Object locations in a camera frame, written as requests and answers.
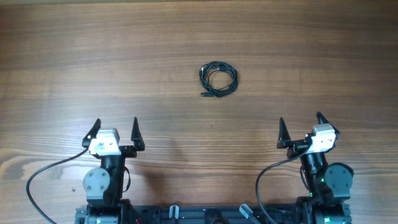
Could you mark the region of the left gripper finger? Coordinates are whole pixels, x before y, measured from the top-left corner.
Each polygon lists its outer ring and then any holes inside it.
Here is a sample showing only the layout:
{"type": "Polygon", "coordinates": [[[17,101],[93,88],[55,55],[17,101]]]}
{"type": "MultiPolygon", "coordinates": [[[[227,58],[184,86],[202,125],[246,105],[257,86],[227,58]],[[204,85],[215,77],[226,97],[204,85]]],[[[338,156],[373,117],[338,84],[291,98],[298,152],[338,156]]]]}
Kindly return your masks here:
{"type": "Polygon", "coordinates": [[[136,148],[136,151],[144,151],[145,150],[145,143],[142,138],[141,132],[139,130],[139,123],[137,117],[134,118],[132,131],[131,131],[131,141],[136,148]]]}
{"type": "Polygon", "coordinates": [[[98,118],[95,121],[93,127],[88,131],[87,135],[82,140],[82,146],[84,148],[88,148],[91,141],[93,139],[96,139],[96,135],[97,135],[98,131],[100,130],[100,128],[101,128],[101,120],[98,118]]]}

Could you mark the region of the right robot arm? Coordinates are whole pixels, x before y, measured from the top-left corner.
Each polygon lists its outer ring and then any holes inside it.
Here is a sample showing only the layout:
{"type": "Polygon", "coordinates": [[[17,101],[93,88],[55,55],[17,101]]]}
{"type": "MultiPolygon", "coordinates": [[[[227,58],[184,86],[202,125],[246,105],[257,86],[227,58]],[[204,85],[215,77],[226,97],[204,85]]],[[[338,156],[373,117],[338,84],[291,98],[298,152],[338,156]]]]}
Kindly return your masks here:
{"type": "Polygon", "coordinates": [[[298,222],[350,224],[353,220],[345,201],[351,197],[354,171],[344,163],[327,163],[326,153],[335,148],[340,132],[320,112],[317,120],[304,139],[294,141],[284,120],[279,120],[277,148],[287,149],[289,159],[300,159],[301,176],[310,193],[297,198],[298,222]]]}

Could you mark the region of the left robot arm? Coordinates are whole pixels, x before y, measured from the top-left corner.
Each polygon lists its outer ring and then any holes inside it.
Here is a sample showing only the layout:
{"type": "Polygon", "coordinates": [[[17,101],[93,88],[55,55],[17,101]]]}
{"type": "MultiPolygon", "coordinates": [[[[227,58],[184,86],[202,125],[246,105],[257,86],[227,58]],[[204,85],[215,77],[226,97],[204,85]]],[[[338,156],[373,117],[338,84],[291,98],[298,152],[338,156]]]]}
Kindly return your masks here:
{"type": "Polygon", "coordinates": [[[119,145],[119,133],[116,128],[102,128],[97,119],[93,127],[82,140],[82,146],[97,159],[99,168],[90,170],[83,179],[88,205],[77,210],[75,223],[84,224],[125,224],[140,223],[141,217],[133,209],[130,200],[123,199],[123,193],[130,187],[123,186],[127,158],[137,157],[138,151],[145,150],[145,144],[139,130],[137,118],[134,118],[130,146],[119,145]]]}

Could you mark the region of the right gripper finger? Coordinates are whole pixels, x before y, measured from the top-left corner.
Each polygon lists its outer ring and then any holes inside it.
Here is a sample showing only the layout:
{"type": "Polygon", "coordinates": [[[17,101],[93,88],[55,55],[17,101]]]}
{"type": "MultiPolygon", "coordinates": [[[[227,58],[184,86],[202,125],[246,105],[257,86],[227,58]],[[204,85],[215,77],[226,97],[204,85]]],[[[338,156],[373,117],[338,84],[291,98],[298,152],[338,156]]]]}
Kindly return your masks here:
{"type": "Polygon", "coordinates": [[[289,132],[285,125],[283,117],[279,119],[279,136],[277,140],[277,148],[285,149],[292,145],[292,140],[290,138],[289,132]]]}
{"type": "Polygon", "coordinates": [[[336,129],[324,116],[323,114],[318,111],[317,114],[317,119],[318,119],[318,123],[319,124],[330,124],[332,126],[332,128],[335,130],[335,134],[340,134],[340,131],[338,129],[336,129]]]}

